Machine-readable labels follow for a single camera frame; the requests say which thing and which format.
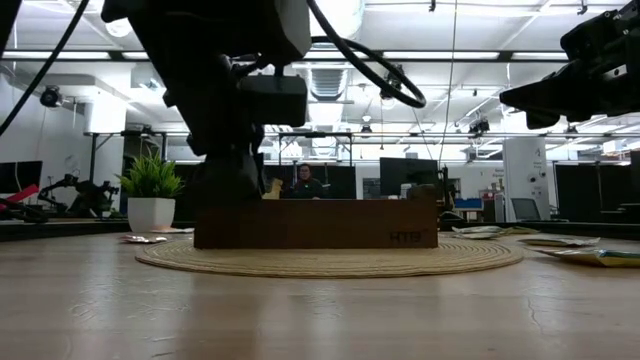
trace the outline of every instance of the man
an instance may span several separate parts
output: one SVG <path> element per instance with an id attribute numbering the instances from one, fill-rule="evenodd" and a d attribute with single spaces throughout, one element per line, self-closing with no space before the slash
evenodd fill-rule
<path id="1" fill-rule="evenodd" d="M 320 199 L 324 195 L 322 183 L 313 178 L 309 164 L 298 166 L 298 182 L 291 189 L 293 199 Z"/>

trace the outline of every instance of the wooden tabletop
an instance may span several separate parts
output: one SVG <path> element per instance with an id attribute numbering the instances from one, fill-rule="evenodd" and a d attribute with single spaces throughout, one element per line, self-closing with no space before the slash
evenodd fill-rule
<path id="1" fill-rule="evenodd" d="M 1 359 L 639 356 L 636 269 L 529 253 L 517 265 L 433 277 L 228 277 L 138 263 L 137 246 L 117 237 L 0 243 Z M 640 242 L 603 246 L 640 251 Z"/>

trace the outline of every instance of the computer monitor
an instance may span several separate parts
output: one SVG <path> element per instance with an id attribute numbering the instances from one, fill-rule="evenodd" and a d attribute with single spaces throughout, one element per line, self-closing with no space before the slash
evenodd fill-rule
<path id="1" fill-rule="evenodd" d="M 380 158 L 381 195 L 400 195 L 402 184 L 439 186 L 438 161 L 403 158 Z"/>
<path id="2" fill-rule="evenodd" d="M 42 161 L 0 163 L 0 194 L 15 194 L 31 185 L 40 186 L 41 174 Z"/>
<path id="3" fill-rule="evenodd" d="M 513 204 L 516 221 L 541 220 L 538 205 L 534 199 L 511 199 L 511 204 Z"/>

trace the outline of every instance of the woven placemat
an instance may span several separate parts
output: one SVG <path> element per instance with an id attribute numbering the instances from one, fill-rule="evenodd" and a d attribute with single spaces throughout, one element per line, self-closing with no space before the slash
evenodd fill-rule
<path id="1" fill-rule="evenodd" d="M 141 248 L 140 262 L 177 270 L 290 278 L 376 278 L 452 274 L 520 262 L 518 248 L 443 239 L 437 249 L 198 250 L 192 240 Z"/>

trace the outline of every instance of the potted plant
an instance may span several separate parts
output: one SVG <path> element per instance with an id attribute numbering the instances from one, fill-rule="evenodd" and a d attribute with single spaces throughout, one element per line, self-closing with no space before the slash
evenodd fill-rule
<path id="1" fill-rule="evenodd" d="M 127 215 L 132 231 L 171 227 L 174 198 L 184 186 L 174 172 L 175 166 L 175 162 L 165 162 L 159 155 L 141 156 L 135 159 L 127 174 L 118 176 L 128 196 Z"/>

